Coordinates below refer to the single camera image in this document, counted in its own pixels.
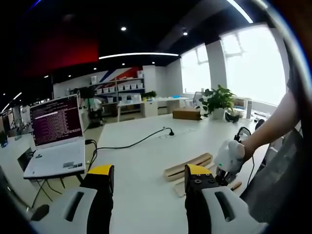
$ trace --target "blue stripe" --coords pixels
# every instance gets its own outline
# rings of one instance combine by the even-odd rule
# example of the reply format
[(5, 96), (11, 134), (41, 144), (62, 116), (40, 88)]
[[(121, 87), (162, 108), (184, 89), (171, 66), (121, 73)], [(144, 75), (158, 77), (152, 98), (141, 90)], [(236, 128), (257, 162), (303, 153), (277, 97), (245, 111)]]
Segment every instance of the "blue stripe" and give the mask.
[(107, 73), (101, 78), (101, 80), (99, 81), (99, 83), (105, 81), (106, 78), (108, 78), (115, 70), (109, 70), (107, 71)]

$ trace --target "laptop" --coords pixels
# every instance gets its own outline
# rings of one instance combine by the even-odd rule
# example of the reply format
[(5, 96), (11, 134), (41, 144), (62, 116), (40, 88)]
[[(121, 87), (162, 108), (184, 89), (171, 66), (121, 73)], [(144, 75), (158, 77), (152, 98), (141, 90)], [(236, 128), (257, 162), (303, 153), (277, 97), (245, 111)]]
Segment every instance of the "laptop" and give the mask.
[(30, 108), (36, 151), (24, 178), (53, 178), (84, 173), (85, 138), (77, 95), (58, 98)]

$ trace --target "white desk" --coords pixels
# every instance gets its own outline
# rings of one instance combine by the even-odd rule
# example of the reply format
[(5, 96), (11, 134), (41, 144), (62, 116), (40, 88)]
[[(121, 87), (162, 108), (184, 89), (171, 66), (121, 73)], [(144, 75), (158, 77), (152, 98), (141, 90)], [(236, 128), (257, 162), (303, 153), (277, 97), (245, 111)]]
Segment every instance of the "white desk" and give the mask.
[(133, 103), (119, 103), (118, 104), (118, 116), (117, 122), (120, 121), (120, 110), (122, 106), (141, 105), (141, 112), (144, 117), (153, 117), (158, 115), (158, 103), (167, 102), (168, 113), (172, 113), (172, 110), (180, 107), (180, 101), (188, 100), (187, 97), (157, 97), (151, 101), (140, 101)]
[(35, 150), (35, 143), (31, 134), (23, 135), (19, 140), (9, 137), (8, 145), (0, 148), (0, 166), (11, 189), (24, 203), (31, 207), (38, 193), (38, 188), (29, 180), (23, 179), (24, 171), (18, 162), (18, 158), (29, 149)]
[[(167, 182), (163, 171), (206, 152), (216, 156), (223, 141), (233, 139), (241, 126), (253, 132), (255, 123), (246, 119), (235, 124), (225, 120), (179, 120), (164, 115), (106, 124), (97, 145), (130, 145), (164, 126), (171, 127), (175, 135), (169, 136), (169, 130), (166, 130), (128, 149), (98, 152), (93, 167), (115, 166), (112, 234), (186, 234), (185, 198), (175, 194), (176, 182)], [(268, 145), (256, 150), (253, 176), (267, 148)], [(245, 190), (251, 170), (252, 161), (249, 160), (237, 177), (242, 181), (236, 190), (238, 195)]]

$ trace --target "chair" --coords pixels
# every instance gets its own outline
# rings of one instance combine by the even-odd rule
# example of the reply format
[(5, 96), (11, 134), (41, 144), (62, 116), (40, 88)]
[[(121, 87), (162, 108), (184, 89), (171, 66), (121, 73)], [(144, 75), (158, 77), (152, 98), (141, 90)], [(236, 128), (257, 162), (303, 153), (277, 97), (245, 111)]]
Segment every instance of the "chair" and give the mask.
[(202, 98), (203, 93), (202, 92), (195, 92), (193, 100), (186, 100), (185, 105), (186, 106), (192, 106), (192, 107), (197, 107), (200, 105), (199, 99)]

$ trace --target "black ceiling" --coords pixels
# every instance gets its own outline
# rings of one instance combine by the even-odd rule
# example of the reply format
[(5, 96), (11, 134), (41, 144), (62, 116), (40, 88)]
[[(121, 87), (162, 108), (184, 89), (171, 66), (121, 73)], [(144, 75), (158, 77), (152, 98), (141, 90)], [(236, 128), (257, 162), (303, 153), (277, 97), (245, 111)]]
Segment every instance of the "black ceiling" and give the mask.
[[(201, 9), (198, 15), (195, 12), (191, 19), (187, 18), (188, 13), (203, 1), (207, 3), (207, 11)], [(98, 39), (99, 56), (131, 52), (182, 54), (200, 43), (208, 44), (218, 40), (218, 35), (226, 31), (248, 25), (242, 15), (226, 0), (220, 0), (223, 5), (217, 12), (213, 9), (216, 1), (210, 4), (208, 0), (41, 0), (29, 10), (34, 2), (24, 1), (23, 7), (16, 15), (13, 34), (14, 53), (11, 53), (10, 57), (14, 75), (2, 79), (4, 85), (0, 87), (1, 110), (20, 91), (23, 91), (22, 99), (26, 99), (26, 96), (34, 99), (51, 95), (51, 80), (43, 78), (46, 74), (38, 77), (23, 77), (18, 63), (23, 63), (23, 59), (27, 59), (23, 55), (29, 49), (28, 45), (31, 41), (49, 32), (64, 19), (78, 23), (87, 34)], [(268, 21), (265, 13), (250, 0), (237, 0), (237, 2), (254, 22)], [(191, 28), (186, 28), (189, 34), (185, 37), (182, 32), (183, 27), (187, 25), (191, 25)], [(125, 32), (120, 30), (122, 26), (127, 27)], [(168, 35), (175, 35), (171, 43), (164, 40)], [(62, 82), (69, 79), (68, 75), (74, 78), (92, 73), (94, 67), (97, 71), (104, 71), (121, 68), (122, 63), (131, 67), (150, 65), (152, 61), (158, 66), (166, 66), (175, 59), (177, 57), (168, 56), (108, 58), (94, 63), (57, 69), (50, 74), (53, 75), (54, 82)]]

